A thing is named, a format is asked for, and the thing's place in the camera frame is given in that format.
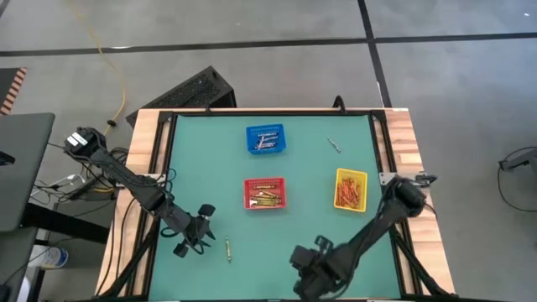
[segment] orange striped mat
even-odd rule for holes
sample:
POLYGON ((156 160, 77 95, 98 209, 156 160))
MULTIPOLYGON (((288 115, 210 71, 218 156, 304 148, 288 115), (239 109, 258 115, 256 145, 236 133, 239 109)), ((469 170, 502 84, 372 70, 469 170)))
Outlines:
POLYGON ((8 115, 13 109, 17 94, 26 77, 26 68, 0 69, 0 116, 8 115))

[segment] plastic basket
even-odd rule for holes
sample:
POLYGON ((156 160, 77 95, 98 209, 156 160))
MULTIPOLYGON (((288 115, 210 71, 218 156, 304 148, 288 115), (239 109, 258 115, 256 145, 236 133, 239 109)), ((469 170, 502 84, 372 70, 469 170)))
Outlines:
POLYGON ((284 125, 274 124, 247 127, 246 142, 248 145, 248 151, 250 151, 251 154, 271 154, 282 152, 286 147, 284 125), (271 136, 271 139, 267 140, 265 143, 273 143, 274 146, 272 148, 259 148, 258 145, 262 139, 262 135, 270 133, 275 133, 274 136, 277 136, 277 138, 271 136))
POLYGON ((366 211, 368 197, 368 174, 364 172, 338 169, 334 207, 349 211, 366 211), (349 202, 357 197, 357 204, 349 202))
POLYGON ((267 178, 244 180, 244 208, 267 210, 285 208, 285 179, 267 178), (258 202, 275 203, 274 206, 256 206, 258 202))

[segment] red basket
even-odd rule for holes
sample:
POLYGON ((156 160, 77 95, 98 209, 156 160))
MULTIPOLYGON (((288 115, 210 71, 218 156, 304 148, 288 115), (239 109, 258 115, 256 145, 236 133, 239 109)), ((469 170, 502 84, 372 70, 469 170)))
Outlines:
POLYGON ((244 180, 244 208, 267 210, 285 208, 285 179, 244 180))

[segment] blue basket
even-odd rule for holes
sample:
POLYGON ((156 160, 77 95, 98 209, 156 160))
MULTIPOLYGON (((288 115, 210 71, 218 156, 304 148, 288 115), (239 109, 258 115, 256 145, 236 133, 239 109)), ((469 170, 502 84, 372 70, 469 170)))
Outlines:
POLYGON ((282 152, 285 149, 285 134, 284 134, 284 125, 274 124, 274 125, 263 125, 263 126, 251 126, 246 128, 246 141, 248 143, 248 151, 251 154, 269 154, 282 152), (259 148, 259 143, 262 138, 262 134, 271 134, 266 138, 266 144, 274 144, 273 147, 268 148, 259 148))

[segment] yellow cable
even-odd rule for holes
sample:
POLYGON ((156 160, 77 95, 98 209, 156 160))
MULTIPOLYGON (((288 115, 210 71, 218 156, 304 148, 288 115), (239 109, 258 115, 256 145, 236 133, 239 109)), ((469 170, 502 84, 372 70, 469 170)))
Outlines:
MULTIPOLYGON (((119 116, 119 114, 123 111, 123 108, 125 107, 125 103, 127 102, 127 90, 125 89, 125 83, 123 82, 123 78, 121 77, 121 74, 119 73, 119 70, 117 70, 116 66, 102 53, 102 49, 101 49, 101 45, 99 44, 99 41, 97 41, 97 38, 95 37, 94 33, 93 33, 93 28, 86 22, 86 20, 84 19, 84 16, 82 16, 81 14, 79 14, 71 0, 67 0, 67 5, 69 6, 70 10, 75 14, 76 18, 81 22, 83 23, 85 26, 86 26, 86 29, 87 29, 87 33, 91 36, 91 39, 93 40, 93 43, 95 43, 95 46, 97 47, 97 49, 99 50, 99 55, 101 56, 101 58, 103 60, 105 60, 109 65, 110 67, 112 67, 112 69, 116 72, 116 75, 117 75, 117 78, 119 79, 119 82, 121 83, 121 89, 122 89, 122 94, 123 94, 123 98, 122 98, 122 102, 121 102, 121 106, 119 107, 119 109, 117 109, 117 112, 116 114, 114 115, 114 117, 112 118, 112 120, 114 122, 116 122, 116 119, 117 117, 119 116)), ((111 126, 108 125, 107 129, 104 131, 104 135, 106 136, 107 133, 110 131, 110 128, 111 126)))
POLYGON ((110 189, 95 188, 95 189, 92 189, 92 191, 98 192, 98 193, 109 193, 109 192, 112 192, 114 190, 115 190, 114 188, 110 188, 110 189))

